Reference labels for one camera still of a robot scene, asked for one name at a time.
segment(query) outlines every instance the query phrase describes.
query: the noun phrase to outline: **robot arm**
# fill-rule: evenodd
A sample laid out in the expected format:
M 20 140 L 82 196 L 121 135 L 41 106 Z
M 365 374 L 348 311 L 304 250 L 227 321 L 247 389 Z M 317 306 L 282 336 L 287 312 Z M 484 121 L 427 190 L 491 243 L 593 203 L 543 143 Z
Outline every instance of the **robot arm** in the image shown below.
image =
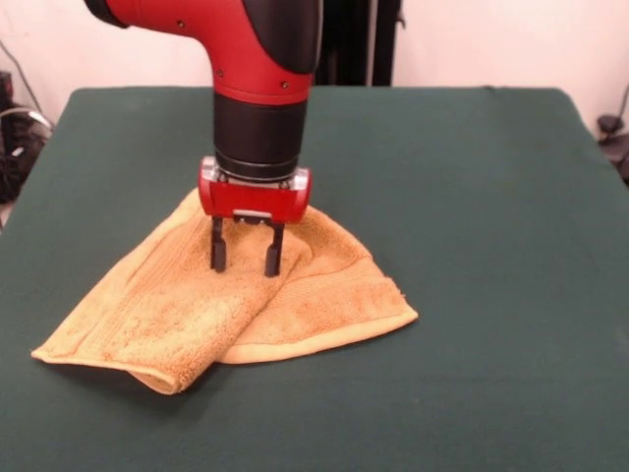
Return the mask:
M 211 266 L 226 267 L 223 218 L 274 228 L 269 276 L 279 271 L 284 224 L 310 199 L 298 167 L 321 42 L 322 0 L 86 0 L 101 21 L 194 38 L 214 84 L 215 156 L 201 162 L 202 207 L 212 217 Z

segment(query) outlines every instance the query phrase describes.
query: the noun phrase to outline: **yellow towel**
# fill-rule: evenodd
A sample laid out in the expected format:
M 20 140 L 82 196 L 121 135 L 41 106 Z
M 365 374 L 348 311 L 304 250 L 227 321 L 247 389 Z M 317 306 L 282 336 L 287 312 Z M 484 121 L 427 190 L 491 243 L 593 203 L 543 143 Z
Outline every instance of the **yellow towel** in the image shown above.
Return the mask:
M 419 317 L 367 249 L 312 207 L 287 226 L 274 278 L 263 275 L 270 228 L 225 221 L 223 234 L 228 266 L 218 274 L 208 264 L 209 218 L 190 192 L 32 357 L 126 371 L 175 394 L 215 362 L 304 356 Z

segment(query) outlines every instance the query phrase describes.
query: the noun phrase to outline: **white wall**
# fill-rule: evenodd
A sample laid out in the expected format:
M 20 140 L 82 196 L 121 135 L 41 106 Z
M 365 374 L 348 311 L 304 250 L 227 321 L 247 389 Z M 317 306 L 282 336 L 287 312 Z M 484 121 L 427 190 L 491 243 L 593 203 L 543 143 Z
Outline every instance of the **white wall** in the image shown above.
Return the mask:
M 629 83 L 629 0 L 404 5 L 397 85 L 560 87 L 591 130 L 600 114 L 618 110 Z
M 560 87 L 594 129 L 629 82 L 628 0 L 404 0 L 404 13 L 395 85 Z M 53 119 L 76 88 L 211 84 L 194 41 L 115 29 L 83 0 L 1 0 L 0 37 Z

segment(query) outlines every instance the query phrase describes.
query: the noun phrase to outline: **towel hem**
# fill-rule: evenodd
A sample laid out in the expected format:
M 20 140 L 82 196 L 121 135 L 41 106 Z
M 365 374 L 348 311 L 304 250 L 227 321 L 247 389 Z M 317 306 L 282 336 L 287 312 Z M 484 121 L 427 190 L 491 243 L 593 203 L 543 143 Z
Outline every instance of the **towel hem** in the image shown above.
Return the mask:
M 182 390 L 181 383 L 175 378 L 149 367 L 130 366 L 122 362 L 97 361 L 70 356 L 51 356 L 41 350 L 35 350 L 30 355 L 33 359 L 38 359 L 46 364 L 85 366 L 126 372 L 142 384 L 165 395 L 172 395 Z
M 230 347 L 216 360 L 222 364 L 255 364 L 304 357 L 387 334 L 412 323 L 419 314 L 408 308 L 397 316 L 350 324 L 284 344 L 240 344 Z

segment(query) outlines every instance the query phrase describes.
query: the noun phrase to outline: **green tablecloth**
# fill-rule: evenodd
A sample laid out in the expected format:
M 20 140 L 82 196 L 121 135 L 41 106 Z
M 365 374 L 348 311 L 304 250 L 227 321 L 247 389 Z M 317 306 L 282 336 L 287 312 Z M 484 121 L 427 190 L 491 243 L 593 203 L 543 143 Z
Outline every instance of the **green tablecloth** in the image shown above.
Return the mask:
M 0 237 L 0 470 L 629 470 L 629 194 L 541 89 L 321 88 L 313 204 L 419 323 L 163 397 L 33 361 L 196 185 L 206 89 L 81 90 Z

